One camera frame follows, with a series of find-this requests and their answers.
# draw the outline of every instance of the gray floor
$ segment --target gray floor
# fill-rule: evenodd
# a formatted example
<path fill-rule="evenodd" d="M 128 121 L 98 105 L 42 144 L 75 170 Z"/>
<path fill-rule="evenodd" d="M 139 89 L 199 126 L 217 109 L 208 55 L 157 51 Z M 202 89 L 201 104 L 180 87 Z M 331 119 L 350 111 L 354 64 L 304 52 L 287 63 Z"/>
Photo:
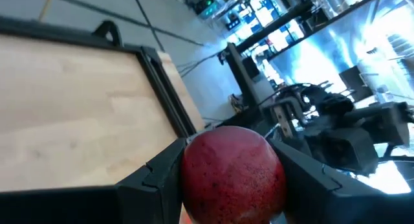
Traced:
<path fill-rule="evenodd" d="M 45 1 L 0 0 L 0 16 L 35 21 Z M 165 50 L 176 65 L 205 58 L 225 47 L 222 36 L 177 0 L 138 2 L 143 11 L 136 0 L 52 0 L 43 21 L 93 30 L 102 20 L 111 19 L 119 26 L 124 42 Z M 228 66 L 217 58 L 204 62 L 183 80 L 203 117 L 222 120 L 234 115 L 228 95 L 240 90 Z"/>

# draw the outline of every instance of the wooden surface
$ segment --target wooden surface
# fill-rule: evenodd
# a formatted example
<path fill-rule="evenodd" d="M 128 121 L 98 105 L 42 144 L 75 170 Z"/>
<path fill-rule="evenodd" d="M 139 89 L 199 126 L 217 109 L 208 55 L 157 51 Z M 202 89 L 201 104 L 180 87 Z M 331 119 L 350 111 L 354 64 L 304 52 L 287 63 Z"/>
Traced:
<path fill-rule="evenodd" d="M 0 190 L 113 184 L 177 138 L 133 55 L 0 36 L 0 62 Z"/>

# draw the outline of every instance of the red apple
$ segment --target red apple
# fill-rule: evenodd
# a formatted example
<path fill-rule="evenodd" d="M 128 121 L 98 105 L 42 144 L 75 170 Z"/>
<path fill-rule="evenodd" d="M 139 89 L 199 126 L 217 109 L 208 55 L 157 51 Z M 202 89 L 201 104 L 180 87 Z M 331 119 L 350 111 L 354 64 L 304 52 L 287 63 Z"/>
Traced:
<path fill-rule="evenodd" d="M 196 223 L 266 223 L 283 210 L 286 179 L 269 143 L 235 126 L 197 136 L 181 164 L 184 206 Z"/>

